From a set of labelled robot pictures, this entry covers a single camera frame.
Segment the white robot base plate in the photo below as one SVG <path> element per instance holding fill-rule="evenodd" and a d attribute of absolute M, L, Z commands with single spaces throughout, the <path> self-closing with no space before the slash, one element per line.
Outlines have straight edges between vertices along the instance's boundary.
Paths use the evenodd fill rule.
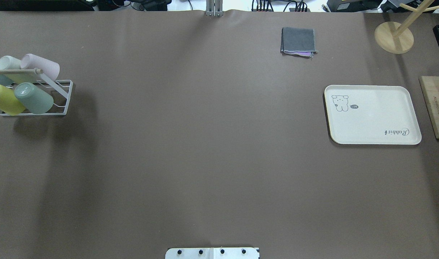
<path fill-rule="evenodd" d="M 259 259 L 255 247 L 196 247 L 168 249 L 165 259 Z"/>

